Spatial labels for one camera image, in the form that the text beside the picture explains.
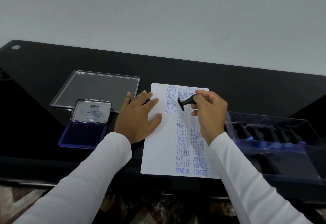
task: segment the white wall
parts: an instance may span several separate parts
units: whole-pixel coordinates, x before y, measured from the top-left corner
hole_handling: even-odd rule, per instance
[[[11,39],[326,75],[326,0],[0,0]]]

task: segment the blue ink pad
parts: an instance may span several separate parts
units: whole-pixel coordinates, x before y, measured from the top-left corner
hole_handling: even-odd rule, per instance
[[[110,116],[111,102],[79,99],[75,103],[70,122],[58,145],[68,148],[95,149],[104,138]]]

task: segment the glossy black tabletop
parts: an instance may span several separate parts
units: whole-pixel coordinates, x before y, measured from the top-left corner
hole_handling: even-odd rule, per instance
[[[3,183],[55,185],[92,152],[57,145],[71,112],[55,109],[50,103],[75,69],[139,76],[138,93],[150,91],[153,82],[209,88],[228,102],[229,111],[295,116],[310,122],[321,114],[303,110],[326,94],[326,76],[18,40],[1,48],[0,68],[3,70],[0,81],[0,179]],[[113,130],[116,117],[117,113],[110,115],[108,132]],[[320,136],[325,135],[322,127],[316,129]],[[143,144],[142,141],[132,145],[131,161],[117,173],[109,189],[227,197],[220,180],[142,175]],[[317,163],[326,164],[326,157]],[[326,202],[324,185],[270,184],[284,197]]]

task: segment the paper sheet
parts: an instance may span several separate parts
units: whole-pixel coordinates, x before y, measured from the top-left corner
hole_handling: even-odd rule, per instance
[[[141,173],[200,178],[219,178],[208,156],[208,146],[200,135],[197,117],[190,113],[190,105],[182,111],[177,98],[186,100],[195,94],[195,88],[153,83],[151,92],[159,98],[149,113],[149,120],[161,112],[162,123],[145,139]]]

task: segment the white sleeve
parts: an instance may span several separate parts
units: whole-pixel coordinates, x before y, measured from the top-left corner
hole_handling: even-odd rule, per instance
[[[209,151],[240,223],[311,223],[267,183],[226,132]]]
[[[130,160],[131,146],[121,134],[111,132],[91,155],[15,224],[92,223],[113,176]]]

